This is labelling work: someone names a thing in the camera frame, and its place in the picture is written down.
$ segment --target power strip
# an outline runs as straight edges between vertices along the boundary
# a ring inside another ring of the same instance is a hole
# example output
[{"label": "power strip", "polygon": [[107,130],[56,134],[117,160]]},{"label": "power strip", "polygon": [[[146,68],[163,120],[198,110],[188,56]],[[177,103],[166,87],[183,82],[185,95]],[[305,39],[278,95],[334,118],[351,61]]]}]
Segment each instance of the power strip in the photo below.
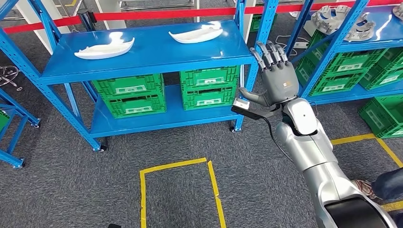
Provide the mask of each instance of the power strip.
[{"label": "power strip", "polygon": [[295,42],[294,48],[307,49],[308,48],[308,42]]}]

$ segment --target white cable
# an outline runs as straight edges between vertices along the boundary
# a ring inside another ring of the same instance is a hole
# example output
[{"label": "white cable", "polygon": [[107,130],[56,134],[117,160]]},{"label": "white cable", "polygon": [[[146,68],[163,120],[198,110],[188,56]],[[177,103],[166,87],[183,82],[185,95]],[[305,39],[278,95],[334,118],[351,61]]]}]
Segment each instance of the white cable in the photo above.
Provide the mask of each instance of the white cable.
[{"label": "white cable", "polygon": [[[283,48],[286,48],[286,47],[287,47],[287,44],[283,44],[283,43],[278,42],[278,38],[279,38],[279,37],[291,37],[291,36],[290,36],[290,35],[288,35],[288,36],[278,35],[278,36],[276,37],[275,43],[276,43],[276,44],[279,44],[279,45],[283,45]],[[307,39],[305,39],[305,38],[297,37],[297,39],[301,39],[301,40],[304,40],[304,41],[306,41],[306,42],[309,43],[309,40],[307,40]],[[296,56],[296,55],[297,55],[297,51],[296,51],[295,49],[292,49],[292,51],[294,51],[294,54],[291,54],[290,56]]]}]

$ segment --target gray carpet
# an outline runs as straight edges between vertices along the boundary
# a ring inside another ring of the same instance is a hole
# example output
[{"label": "gray carpet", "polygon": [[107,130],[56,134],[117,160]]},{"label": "gray carpet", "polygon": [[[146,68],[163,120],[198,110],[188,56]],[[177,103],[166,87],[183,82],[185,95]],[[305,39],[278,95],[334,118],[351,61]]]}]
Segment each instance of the gray carpet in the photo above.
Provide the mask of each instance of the gray carpet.
[{"label": "gray carpet", "polygon": [[[209,7],[229,4],[204,2]],[[279,15],[270,39],[289,34],[290,20],[287,14]],[[11,37],[42,70],[49,54],[33,33]],[[7,64],[10,60],[2,54],[0,65]],[[177,75],[164,77],[165,81],[177,81]],[[213,163],[227,227],[316,227],[304,180],[278,151],[262,121],[245,119],[239,133],[229,131],[230,122],[221,122],[114,136],[108,138],[108,151],[92,152],[28,79],[19,76],[16,82],[24,87],[23,91],[17,92],[8,85],[4,89],[42,118],[42,126],[34,129],[27,125],[15,149],[14,155],[26,158],[25,168],[13,170],[0,162],[2,228],[106,228],[109,223],[139,228],[139,171],[201,157]],[[73,88],[88,124],[91,101],[78,84]],[[66,98],[63,87],[55,89]],[[263,90],[260,78],[254,90]],[[371,132],[357,114],[365,102],[317,107],[318,118],[330,139]],[[272,122],[279,119],[275,116]],[[16,127],[10,127],[2,147]],[[385,142],[403,160],[402,139]],[[334,151],[351,179],[374,181],[379,174],[397,168],[376,140],[337,145]],[[205,163],[156,171],[145,178],[148,227],[220,227]]]}]

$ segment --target shoe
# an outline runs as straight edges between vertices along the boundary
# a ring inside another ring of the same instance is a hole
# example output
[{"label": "shoe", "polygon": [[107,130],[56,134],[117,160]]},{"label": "shoe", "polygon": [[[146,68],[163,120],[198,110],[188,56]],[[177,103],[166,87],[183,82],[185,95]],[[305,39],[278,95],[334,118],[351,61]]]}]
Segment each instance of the shoe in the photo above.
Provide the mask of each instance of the shoe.
[{"label": "shoe", "polygon": [[372,191],[372,186],[369,181],[364,180],[352,180],[351,183],[355,185],[362,193],[364,193],[370,199],[379,198],[375,195],[374,191]]}]

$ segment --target robot finger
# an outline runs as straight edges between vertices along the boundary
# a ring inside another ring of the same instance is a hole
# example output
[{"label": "robot finger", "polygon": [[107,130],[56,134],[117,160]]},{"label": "robot finger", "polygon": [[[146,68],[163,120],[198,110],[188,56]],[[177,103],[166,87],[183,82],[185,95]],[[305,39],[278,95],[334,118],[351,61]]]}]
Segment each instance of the robot finger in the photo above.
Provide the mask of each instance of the robot finger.
[{"label": "robot finger", "polygon": [[272,64],[274,64],[273,58],[271,57],[271,54],[266,48],[266,45],[263,44],[262,42],[258,41],[256,44],[259,46],[259,48],[263,51],[263,57],[264,60],[266,60],[267,65],[270,67]]},{"label": "robot finger", "polygon": [[273,42],[268,41],[267,44],[269,45],[271,52],[273,53],[274,59],[275,59],[275,64],[281,61],[280,54],[277,51],[276,46],[273,44]]},{"label": "robot finger", "polygon": [[253,47],[251,47],[249,50],[252,53],[252,55],[255,57],[255,59],[257,60],[260,68],[262,70],[267,69],[266,64],[263,62],[263,59],[260,57],[259,53]]},{"label": "robot finger", "polygon": [[288,58],[287,58],[286,53],[284,52],[284,49],[278,44],[276,44],[275,47],[276,47],[278,53],[280,54],[280,57],[283,60],[283,62],[288,62]]}]

